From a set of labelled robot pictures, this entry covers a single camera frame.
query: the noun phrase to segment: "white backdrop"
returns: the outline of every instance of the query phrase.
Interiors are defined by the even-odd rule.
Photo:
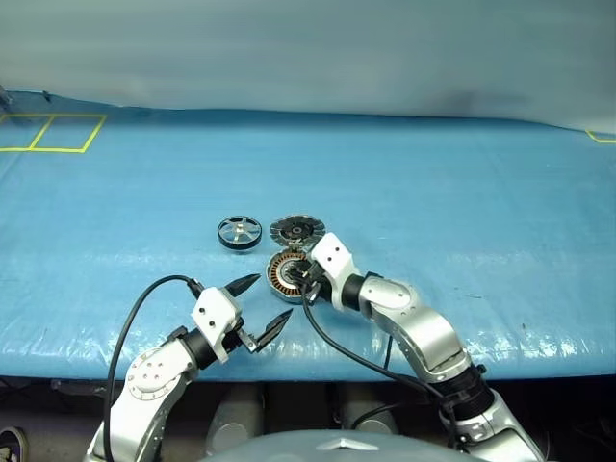
[[[0,85],[616,132],[615,0],[0,0]]]

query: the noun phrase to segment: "yellow tape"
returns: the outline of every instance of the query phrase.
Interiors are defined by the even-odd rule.
[[[586,130],[586,135],[588,135],[590,139],[595,142],[616,144],[616,138],[597,138],[595,133],[590,130]]]
[[[47,117],[45,124],[38,130],[34,139],[30,143],[28,147],[25,146],[9,146],[9,147],[0,147],[0,152],[63,152],[67,154],[83,154],[88,150],[98,132],[103,127],[105,120],[107,119],[106,114],[70,114],[70,113],[43,113],[43,114],[29,114],[29,113],[18,113],[18,114],[2,114],[0,115],[0,123],[4,120],[11,117]],[[92,129],[90,135],[86,142],[84,142],[81,147],[37,147],[40,139],[43,137],[45,132],[49,129],[53,121],[60,117],[89,117],[89,118],[98,118],[98,123]]]

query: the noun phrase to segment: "motor component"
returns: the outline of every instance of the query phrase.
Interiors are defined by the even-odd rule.
[[[318,242],[324,234],[323,222],[307,215],[285,217],[269,227],[271,238],[286,247],[272,255],[266,270],[269,287],[277,296],[289,303],[301,303],[301,293],[292,274],[310,268],[304,247]]]
[[[229,217],[218,225],[218,240],[233,250],[248,250],[261,241],[261,223],[251,217]]]

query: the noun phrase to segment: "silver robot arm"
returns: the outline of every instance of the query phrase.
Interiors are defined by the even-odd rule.
[[[256,279],[253,274],[225,288],[202,289],[192,319],[197,328],[182,326],[161,346],[140,354],[128,368],[124,388],[112,407],[111,446],[115,462],[149,462],[157,457],[167,416],[198,371],[244,346],[252,353],[263,349],[282,330],[291,310],[276,317],[255,338],[242,326],[242,310],[235,296]],[[105,462],[103,425],[94,435],[84,462]]]
[[[461,449],[493,462],[545,460],[502,397],[485,384],[451,324],[424,305],[413,287],[376,274],[360,275],[333,233],[321,238],[308,260],[313,264],[305,273],[313,281],[309,301],[318,296],[318,281],[325,277],[334,308],[360,311],[390,334],[417,377],[445,397],[448,412],[442,410],[440,417],[445,426],[454,425]]]

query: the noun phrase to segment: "disc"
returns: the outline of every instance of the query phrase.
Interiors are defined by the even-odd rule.
[[[301,292],[289,276],[291,268],[307,270],[310,263],[303,252],[285,251],[269,259],[268,283],[273,292],[290,303],[301,303]]]
[[[218,225],[218,240],[234,250],[246,250],[261,241],[261,224],[250,217],[229,217]]]
[[[325,225],[307,215],[292,215],[273,223],[269,235],[285,247],[302,248],[317,242],[325,234]]]

